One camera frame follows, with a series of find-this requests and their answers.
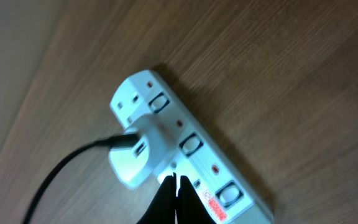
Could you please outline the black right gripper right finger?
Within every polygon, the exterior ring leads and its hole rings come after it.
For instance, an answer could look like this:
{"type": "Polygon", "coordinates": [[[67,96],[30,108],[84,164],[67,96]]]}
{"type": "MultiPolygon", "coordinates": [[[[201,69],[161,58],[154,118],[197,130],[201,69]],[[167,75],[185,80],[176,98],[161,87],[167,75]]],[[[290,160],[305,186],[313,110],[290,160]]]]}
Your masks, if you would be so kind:
{"type": "Polygon", "coordinates": [[[178,224],[215,224],[189,178],[184,175],[180,177],[177,196],[177,222],[178,224]]]}

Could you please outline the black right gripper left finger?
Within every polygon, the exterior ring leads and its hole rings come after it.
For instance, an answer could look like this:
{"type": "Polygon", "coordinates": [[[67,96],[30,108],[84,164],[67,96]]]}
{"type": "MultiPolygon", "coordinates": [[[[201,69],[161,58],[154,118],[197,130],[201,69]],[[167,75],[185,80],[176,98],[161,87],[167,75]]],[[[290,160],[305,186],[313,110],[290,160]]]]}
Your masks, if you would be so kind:
{"type": "Polygon", "coordinates": [[[176,191],[176,175],[166,176],[148,209],[137,224],[174,224],[176,191]]]}

